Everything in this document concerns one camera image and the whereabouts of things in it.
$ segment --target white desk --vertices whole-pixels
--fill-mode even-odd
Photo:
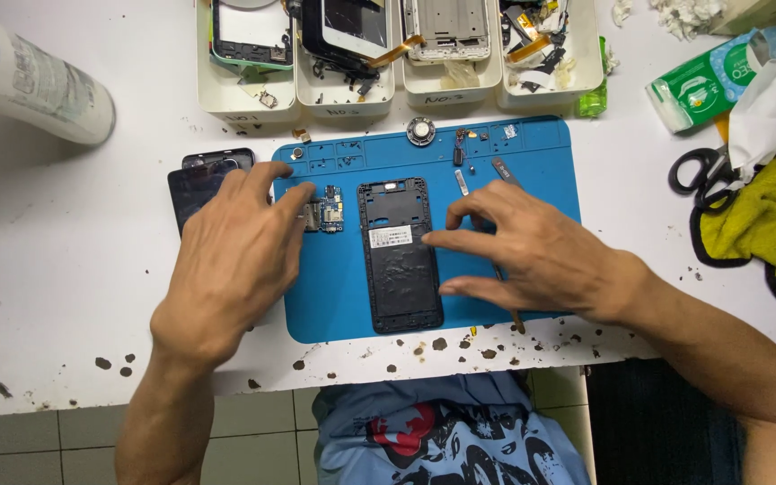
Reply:
[[[641,12],[618,30],[609,6],[599,2],[598,25],[622,61],[609,80],[609,110],[597,121],[567,121],[584,226],[776,342],[776,300],[760,264],[723,270],[699,264],[687,226],[692,201],[666,184],[679,155],[717,147],[716,132],[670,135],[642,91],[657,75],[722,40],[678,42],[656,25],[656,12]],[[224,133],[227,125],[200,110],[190,0],[0,0],[0,22],[104,83],[118,115],[112,138],[93,151],[0,117],[0,380],[14,394],[12,399],[0,395],[0,414],[31,412],[45,404],[64,409],[70,400],[77,406],[122,404],[145,369],[148,319],[166,292],[178,251],[167,172],[186,154],[242,146],[264,160],[279,145],[293,142],[289,126],[248,128],[238,137],[234,129]],[[649,52],[654,55],[642,57]],[[398,131],[417,114],[398,91],[383,119],[326,124],[306,118],[296,126],[324,140],[360,136],[364,130]],[[516,115],[499,112],[491,101],[426,114],[437,126]],[[235,358],[218,371],[218,393],[250,392],[248,380],[259,383],[259,391],[274,391],[653,356],[639,337],[576,317],[565,318],[564,325],[529,322],[526,336],[511,332],[509,325],[479,326],[466,349],[459,342],[469,329],[304,345],[287,333],[282,304],[268,319],[272,324],[246,335]],[[442,351],[431,344],[439,337],[447,341]],[[403,345],[397,345],[398,338]],[[413,353],[419,345],[424,347],[420,356]],[[497,356],[484,359],[485,349]],[[129,364],[134,373],[122,377],[127,354],[136,357]],[[113,368],[99,369],[96,357]],[[458,362],[460,357],[466,361]],[[510,364],[514,358],[517,366]],[[292,368],[298,360],[304,369]],[[389,365],[396,372],[388,372]]]

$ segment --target barcode sticker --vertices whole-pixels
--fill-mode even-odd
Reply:
[[[383,227],[370,229],[370,247],[387,248],[412,243],[412,226]]]

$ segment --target blue silicone repair mat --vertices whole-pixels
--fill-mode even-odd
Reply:
[[[516,136],[508,138],[506,127]],[[278,149],[273,160],[284,160],[295,168],[286,180],[274,182],[274,193],[282,197],[287,188],[303,181],[317,185],[318,196],[326,185],[342,192],[342,232],[306,232],[301,250],[301,267],[295,286],[286,293],[286,326],[303,344],[377,336],[372,328],[364,246],[358,214],[358,185],[406,177],[423,177],[427,182],[433,229],[445,229],[448,204],[462,197],[453,164],[455,132],[472,130],[477,138],[466,138],[463,149],[475,166],[461,170],[469,191],[499,178],[491,165],[494,156],[505,164],[526,192],[555,205],[579,222],[577,183],[573,173],[571,137],[564,121],[554,116],[519,118],[493,123],[437,128],[427,147],[416,147],[406,132],[374,137],[313,141]],[[481,136],[487,134],[487,140]],[[304,150],[304,157],[292,160],[292,150]],[[472,227],[468,220],[464,227]],[[437,249],[439,280],[462,274],[495,276],[489,260]],[[466,297],[442,297],[445,324],[439,328],[468,327],[511,322],[511,315],[497,306]],[[558,313],[524,313],[524,319],[554,317]]]

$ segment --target green tissue package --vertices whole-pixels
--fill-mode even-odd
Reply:
[[[646,93],[664,125],[676,133],[735,106],[770,59],[776,59],[776,27],[753,29],[660,76]]]

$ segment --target tile floor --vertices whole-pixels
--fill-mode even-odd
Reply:
[[[533,369],[535,407],[557,420],[595,482],[586,378],[580,367]],[[221,397],[202,483],[314,485],[318,389]],[[115,483],[113,452],[124,406],[0,416],[0,485]]]

